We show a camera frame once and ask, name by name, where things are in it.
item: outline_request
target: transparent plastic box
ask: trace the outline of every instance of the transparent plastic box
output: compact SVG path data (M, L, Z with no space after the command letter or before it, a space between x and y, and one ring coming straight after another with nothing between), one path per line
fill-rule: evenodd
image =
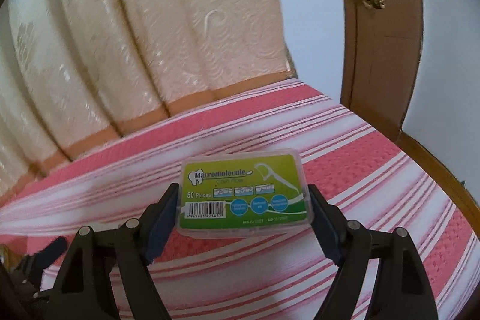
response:
M198 156L181 168L176 227L193 238L285 233L313 220L295 150Z

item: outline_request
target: brown wooden door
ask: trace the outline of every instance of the brown wooden door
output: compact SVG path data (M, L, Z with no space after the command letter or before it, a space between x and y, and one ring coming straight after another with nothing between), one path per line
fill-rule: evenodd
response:
M419 65L422 0L385 0L385 9L367 8L362 0L345 2L351 3L350 13L346 4L346 46L355 50L346 51L343 88L350 97L343 94L342 103L396 140Z

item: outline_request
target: baseboard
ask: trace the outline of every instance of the baseboard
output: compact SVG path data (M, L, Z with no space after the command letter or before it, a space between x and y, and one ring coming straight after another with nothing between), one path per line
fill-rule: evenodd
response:
M463 213L477 237L480 237L480 208L467 189L453 176L448 168L406 133L400 132L397 146L438 183Z

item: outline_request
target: door knob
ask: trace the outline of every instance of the door knob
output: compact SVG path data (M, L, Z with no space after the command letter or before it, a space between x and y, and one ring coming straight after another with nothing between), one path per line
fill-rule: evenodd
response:
M367 9L374 8L382 10L385 8L385 0L362 0L362 2Z

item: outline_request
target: striped bed sheet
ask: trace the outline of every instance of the striped bed sheet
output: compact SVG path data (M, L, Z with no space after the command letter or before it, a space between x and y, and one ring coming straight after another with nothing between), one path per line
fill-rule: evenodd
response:
M86 224L117 227L178 181L189 156L279 148L300 153L308 183L348 219L407 228L439 318L455 317L480 280L480 243L465 217L397 146L296 79L184 112L32 183L0 210L0 242L33 253ZM60 264L46 270L43 288ZM370 261L353 319L365 317L377 265ZM218 240L174 231L149 269L171 317L185 320L312 319L337 271L310 228ZM132 319L118 269L111 281L121 317Z

